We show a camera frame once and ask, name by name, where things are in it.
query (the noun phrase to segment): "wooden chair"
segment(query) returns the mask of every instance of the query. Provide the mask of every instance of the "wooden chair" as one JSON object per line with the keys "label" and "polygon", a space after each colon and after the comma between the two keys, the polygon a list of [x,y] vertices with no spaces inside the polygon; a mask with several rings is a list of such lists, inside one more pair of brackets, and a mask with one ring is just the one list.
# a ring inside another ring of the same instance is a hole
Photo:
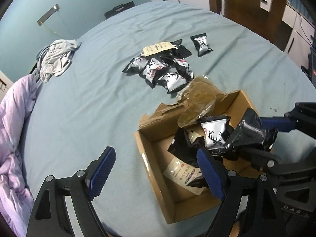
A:
{"label": "wooden chair", "polygon": [[[224,17],[243,25],[274,43],[287,0],[272,0],[268,16],[262,13],[260,0],[225,0]],[[209,0],[210,11],[220,13],[221,0]]]}

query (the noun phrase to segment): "blue wall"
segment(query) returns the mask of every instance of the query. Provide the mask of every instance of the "blue wall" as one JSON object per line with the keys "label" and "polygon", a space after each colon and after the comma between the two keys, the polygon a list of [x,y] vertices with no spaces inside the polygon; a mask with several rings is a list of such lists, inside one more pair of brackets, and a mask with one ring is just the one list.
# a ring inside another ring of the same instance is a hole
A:
{"label": "blue wall", "polygon": [[[0,21],[0,70],[13,82],[28,74],[36,63],[36,53],[61,37],[77,39],[105,20],[113,7],[150,0],[14,0]],[[56,3],[60,10],[45,25],[37,21]]]}

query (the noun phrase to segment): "cabinet handle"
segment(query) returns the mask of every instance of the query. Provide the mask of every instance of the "cabinet handle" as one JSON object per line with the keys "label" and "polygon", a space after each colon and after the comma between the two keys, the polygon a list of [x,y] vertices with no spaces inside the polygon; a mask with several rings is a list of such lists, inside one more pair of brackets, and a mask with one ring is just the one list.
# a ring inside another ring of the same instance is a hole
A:
{"label": "cabinet handle", "polygon": [[292,49],[292,45],[293,45],[293,43],[294,43],[294,39],[295,39],[295,38],[293,38],[292,43],[291,43],[291,45],[290,45],[290,48],[288,49],[288,54],[290,53],[290,50]]}
{"label": "cabinet handle", "polygon": [[268,4],[268,2],[266,0],[261,0],[264,4]]}

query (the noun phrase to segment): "light blue bed sheet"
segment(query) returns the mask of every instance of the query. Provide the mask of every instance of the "light blue bed sheet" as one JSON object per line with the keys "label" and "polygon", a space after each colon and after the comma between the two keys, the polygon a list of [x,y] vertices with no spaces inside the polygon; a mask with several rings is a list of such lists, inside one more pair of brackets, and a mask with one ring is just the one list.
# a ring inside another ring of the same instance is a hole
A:
{"label": "light blue bed sheet", "polygon": [[[207,33],[214,50],[198,58],[190,36]],[[138,153],[133,133],[142,114],[175,97],[151,89],[138,75],[122,73],[142,48],[183,39],[195,75],[207,74],[222,91],[244,89],[265,117],[282,116],[296,102],[315,102],[316,90],[277,47],[248,29],[204,9],[150,2],[94,27],[72,65],[42,85],[23,131],[27,183],[36,198],[47,175],[71,176],[97,159],[106,146],[117,152],[114,168],[94,208],[110,232],[124,237],[191,237],[204,233],[216,214],[209,210],[167,225]],[[315,140],[299,131],[279,134],[275,151],[286,162],[305,158]],[[67,199],[76,236],[82,236]]]}

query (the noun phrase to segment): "cardboard box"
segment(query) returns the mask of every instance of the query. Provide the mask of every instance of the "cardboard box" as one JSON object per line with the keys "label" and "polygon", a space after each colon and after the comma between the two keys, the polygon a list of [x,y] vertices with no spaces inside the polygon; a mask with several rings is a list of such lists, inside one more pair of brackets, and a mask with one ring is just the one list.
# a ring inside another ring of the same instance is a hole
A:
{"label": "cardboard box", "polygon": [[[230,124],[236,127],[247,108],[253,108],[244,91],[235,91],[216,101],[213,116],[230,116]],[[164,170],[174,158],[167,151],[175,132],[178,129],[177,121],[185,111],[183,104],[160,104],[153,115],[144,115],[140,120],[139,130],[135,133],[137,147],[142,156],[149,180],[157,197],[162,214],[167,224],[179,222],[198,215],[220,204],[212,196],[209,189],[205,189],[199,196],[179,186],[163,175]],[[202,132],[199,125],[192,125],[195,131]],[[250,162],[239,158],[237,161],[224,160],[228,170],[235,170],[243,176],[257,177],[259,174],[249,169]]]}

